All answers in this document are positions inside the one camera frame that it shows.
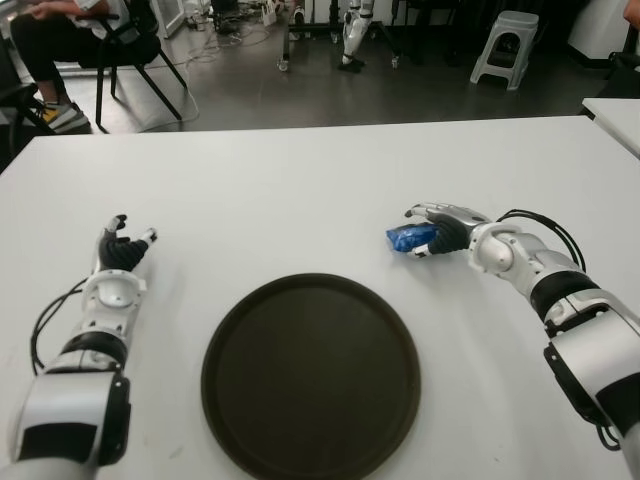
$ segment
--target blue package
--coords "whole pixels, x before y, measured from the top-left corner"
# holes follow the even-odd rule
[[[396,252],[408,253],[420,245],[429,243],[436,237],[438,227],[430,223],[403,225],[387,230],[387,238]]]

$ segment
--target metal stand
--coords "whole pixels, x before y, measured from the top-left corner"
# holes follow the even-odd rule
[[[284,29],[283,44],[282,44],[282,57],[278,60],[278,69],[281,72],[287,72],[289,70],[289,33],[301,33],[301,34],[326,34],[331,35],[331,41],[334,44],[338,43],[338,40],[342,36],[342,24],[339,21],[340,7],[338,0],[331,0],[329,6],[329,23],[305,23],[304,25],[290,25],[287,24]],[[389,45],[393,56],[391,57],[391,67],[396,69],[400,63],[401,50],[398,47],[395,39],[387,30],[382,22],[371,22],[369,25],[369,34],[371,38],[375,38],[377,33],[380,33]]]

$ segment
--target round tray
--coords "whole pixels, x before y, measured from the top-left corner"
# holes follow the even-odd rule
[[[266,480],[359,479],[402,443],[420,401],[411,336],[342,277],[281,278],[245,297],[207,350],[202,403],[227,454]]]

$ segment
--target person's hand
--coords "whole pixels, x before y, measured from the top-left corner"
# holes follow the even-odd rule
[[[37,5],[32,5],[31,7],[29,7],[29,10],[27,10],[27,12],[30,13],[36,20],[44,20],[53,13],[50,7],[51,5],[48,2],[42,2]]]

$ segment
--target floor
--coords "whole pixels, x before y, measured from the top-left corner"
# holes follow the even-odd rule
[[[268,30],[246,24],[238,45],[183,27],[166,42],[165,51],[188,79],[192,96],[158,62],[149,73],[188,121],[172,123],[139,74],[128,70],[119,74],[118,100],[105,85],[103,125],[110,133],[124,133],[572,115],[584,97],[604,85],[602,70],[585,69],[564,53],[539,53],[532,56],[518,91],[507,92],[502,80],[490,77],[474,86],[469,76],[475,56],[462,55],[461,66],[448,67],[442,59],[444,42],[435,34],[425,45],[422,66],[403,58],[393,70],[391,53],[377,38],[362,45],[359,57],[367,61],[362,73],[340,72],[335,66],[341,46],[318,38],[295,42],[290,71],[282,73],[276,67],[282,21]],[[223,46],[203,52],[205,44]],[[64,77],[71,97],[93,120],[95,72],[66,71]],[[95,127],[93,133],[101,134]]]

